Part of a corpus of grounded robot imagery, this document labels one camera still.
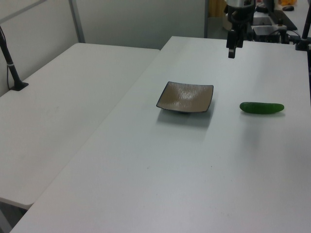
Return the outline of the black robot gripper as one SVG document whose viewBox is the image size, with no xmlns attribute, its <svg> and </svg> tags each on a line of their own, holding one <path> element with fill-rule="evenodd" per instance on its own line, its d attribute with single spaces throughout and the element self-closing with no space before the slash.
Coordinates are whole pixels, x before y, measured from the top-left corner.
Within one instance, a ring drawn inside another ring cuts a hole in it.
<svg viewBox="0 0 311 233">
<path fill-rule="evenodd" d="M 235 58 L 236 47 L 242 48 L 244 39 L 247 38 L 248 23 L 253 21 L 254 4 L 242 4 L 239 6 L 227 4 L 224 12 L 231 24 L 231 31 L 227 34 L 226 47 L 228 57 Z"/>
</svg>

